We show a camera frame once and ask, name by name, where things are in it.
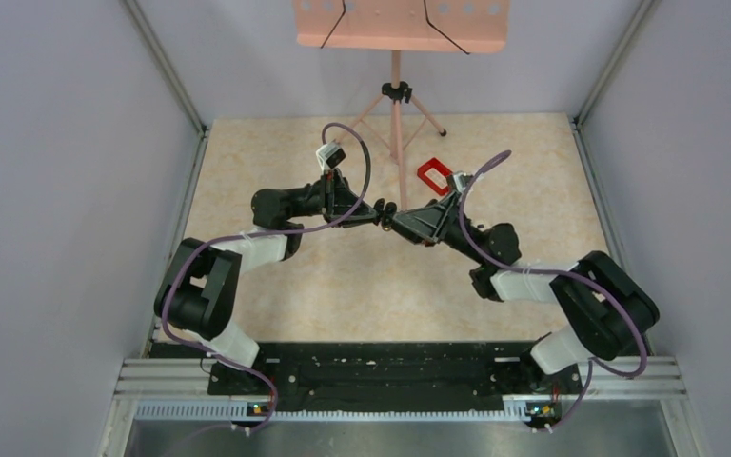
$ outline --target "robotic arm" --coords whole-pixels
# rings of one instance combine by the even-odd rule
[[[351,209],[357,196],[337,168],[346,157],[340,145],[323,145],[316,151],[316,157],[322,175],[315,183],[296,189],[262,189],[253,195],[251,209],[255,230],[302,229],[302,225],[290,220],[321,215],[329,222]],[[444,243],[478,264],[469,275],[472,286],[482,298],[558,303],[569,325],[545,335],[521,359],[532,383],[539,383],[588,357],[612,360],[631,349],[635,339],[622,317],[587,286],[562,276],[500,269],[487,262],[467,242],[458,226],[458,209],[469,179],[471,176],[463,173],[450,175],[447,182],[451,191],[441,201],[432,200],[419,209],[397,211],[396,204],[383,199],[373,207],[363,202],[338,227],[371,223],[380,225],[385,231],[394,231],[413,244]],[[651,328],[660,317],[654,302],[602,252],[590,252],[568,265],[522,265],[517,263],[521,258],[519,238],[510,224],[481,229],[472,226],[466,218],[466,229],[481,250],[503,264],[523,271],[565,269],[597,282],[621,302],[640,333]],[[201,244],[187,239],[177,249],[156,298],[157,315],[162,313],[164,297],[172,287],[176,273]],[[260,265],[290,258],[300,244],[300,234],[271,234],[218,243],[206,249],[191,264],[187,275],[189,280],[205,277],[206,285],[201,288],[185,281],[176,290],[169,310],[169,323],[185,330],[204,346],[250,367],[259,347],[231,320],[239,275]]]

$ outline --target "gray wall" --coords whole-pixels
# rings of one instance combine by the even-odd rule
[[[390,78],[387,51],[298,45],[287,0],[140,3],[206,119],[354,114]],[[512,0],[505,50],[407,52],[403,77],[433,112],[576,113],[639,3]]]
[[[0,456],[96,452],[194,147],[118,1],[0,1]]]
[[[657,348],[731,455],[731,2],[662,2],[587,135]]]

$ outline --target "white arm segment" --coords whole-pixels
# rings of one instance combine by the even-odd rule
[[[237,241],[225,241],[211,245],[220,250],[231,250],[242,254],[240,275],[264,264],[281,262],[285,258],[287,237],[285,235],[269,235],[259,238],[250,238]],[[187,333],[228,359],[250,368],[259,353],[259,345],[242,331],[233,320],[228,321],[226,328],[212,340],[207,341],[197,333]]]
[[[559,269],[570,271],[578,264],[521,264],[514,267],[525,269]],[[550,288],[550,282],[556,278],[553,274],[528,274],[501,270],[491,277],[492,287],[503,301],[532,300],[535,302],[556,303],[559,301]],[[544,337],[531,349],[531,357],[545,374],[559,372],[573,364],[592,357],[573,327],[564,326],[561,330]]]

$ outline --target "metal frame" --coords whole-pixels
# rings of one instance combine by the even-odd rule
[[[181,206],[175,237],[170,247],[171,255],[172,248],[177,246],[186,228],[192,197],[206,152],[208,131],[137,1],[119,1],[125,6],[128,16],[139,31],[141,40],[147,46],[156,67],[161,71],[173,97],[188,117],[189,122],[195,127],[200,139],[200,144],[195,151],[195,160],[185,191],[184,202]],[[614,217],[612,217],[610,208],[606,203],[603,183],[595,172],[595,163],[585,142],[583,127],[631,48],[633,41],[642,30],[643,24],[659,3],[659,0],[641,1],[620,42],[583,103],[580,112],[571,122],[576,146],[582,159],[584,172],[599,214],[610,255],[624,268],[627,268],[627,256],[621,240],[617,236],[618,231],[615,227]],[[153,323],[150,326],[148,336],[152,335],[154,329],[155,325]],[[141,352],[143,356],[146,354],[148,340],[149,338],[146,340],[145,347]],[[206,392],[209,375],[201,370],[198,360],[127,359],[119,374],[99,455],[101,457],[124,455],[133,417],[139,406],[145,405],[145,402],[152,399],[182,402],[211,398],[208,397]],[[205,360],[204,366],[211,363],[214,363],[214,361]],[[634,358],[622,358],[616,361],[615,364],[620,365],[621,369],[630,369],[632,364],[636,364],[636,360]],[[586,370],[586,364],[580,366],[582,376],[586,375]],[[266,398],[231,397],[229,400],[245,402],[263,401]],[[540,401],[544,398],[537,395],[512,395],[508,396],[507,400],[510,402]],[[593,384],[585,400],[659,400],[678,457],[705,457],[710,455],[706,441],[701,434],[701,427],[688,401],[679,367],[673,357],[649,357],[649,366],[646,373],[634,380],[615,378],[598,370],[598,373],[594,375]],[[325,420],[323,417],[314,416],[310,419]]]

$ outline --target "tripod leg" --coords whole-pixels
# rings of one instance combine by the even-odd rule
[[[355,126],[357,126],[358,124],[360,124],[361,122],[363,122],[363,119],[364,119],[364,118],[365,118],[366,116],[368,116],[368,114],[369,114],[369,113],[370,113],[370,112],[371,112],[371,111],[372,111],[372,110],[373,110],[374,108],[376,108],[377,104],[379,104],[379,103],[380,103],[380,100],[382,100],[382,99],[383,99],[383,95],[382,95],[382,94],[380,94],[380,95],[379,95],[379,96],[378,96],[377,98],[375,98],[375,99],[374,99],[374,101],[373,101],[373,102],[371,102],[371,104],[370,104],[370,105],[368,105],[368,108],[366,108],[366,109],[365,109],[365,110],[364,110],[363,112],[361,112],[361,113],[360,113],[360,115],[359,115],[359,116],[357,116],[357,118],[356,118],[356,119],[354,120],[354,122],[352,122],[352,123],[351,123],[351,124],[349,124],[348,126],[354,129],[354,127],[355,127]],[[340,134],[340,135],[338,135],[338,136],[336,136],[336,137],[335,137],[335,142],[336,142],[336,143],[340,143],[341,141],[343,141],[343,138],[344,138],[344,136],[346,136],[346,133],[345,133],[345,132],[344,132],[344,133],[341,133],[341,134]]]
[[[419,111],[422,112],[422,114],[427,118],[428,121],[430,121],[430,124],[433,125],[433,127],[436,128],[436,130],[439,132],[440,135],[446,136],[446,129],[442,127],[441,124],[439,124],[439,121],[436,120],[435,117],[433,117],[432,113],[425,108],[424,105],[422,105],[422,102],[419,101],[418,98],[416,98],[415,95],[410,96],[410,102],[413,105],[416,105],[416,108],[419,109]]]
[[[399,209],[407,209],[407,188],[405,186],[405,151],[402,146],[402,104],[394,102],[391,107],[391,155],[396,155],[399,164]]]

